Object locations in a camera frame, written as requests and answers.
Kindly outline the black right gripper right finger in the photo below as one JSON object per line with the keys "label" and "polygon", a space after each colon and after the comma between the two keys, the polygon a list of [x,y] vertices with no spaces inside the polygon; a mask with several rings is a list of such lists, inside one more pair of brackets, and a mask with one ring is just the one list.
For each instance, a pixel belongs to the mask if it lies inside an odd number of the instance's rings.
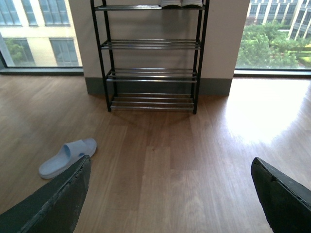
{"label": "black right gripper right finger", "polygon": [[311,231],[311,191],[259,157],[251,176],[267,222],[274,233]]}

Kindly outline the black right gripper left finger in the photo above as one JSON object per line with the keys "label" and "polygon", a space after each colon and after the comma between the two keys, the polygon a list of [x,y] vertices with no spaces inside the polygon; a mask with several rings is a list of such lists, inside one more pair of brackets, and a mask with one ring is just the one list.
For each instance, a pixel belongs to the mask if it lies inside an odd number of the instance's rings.
{"label": "black right gripper left finger", "polygon": [[91,160],[83,156],[0,216],[2,233],[72,233],[86,199]]}

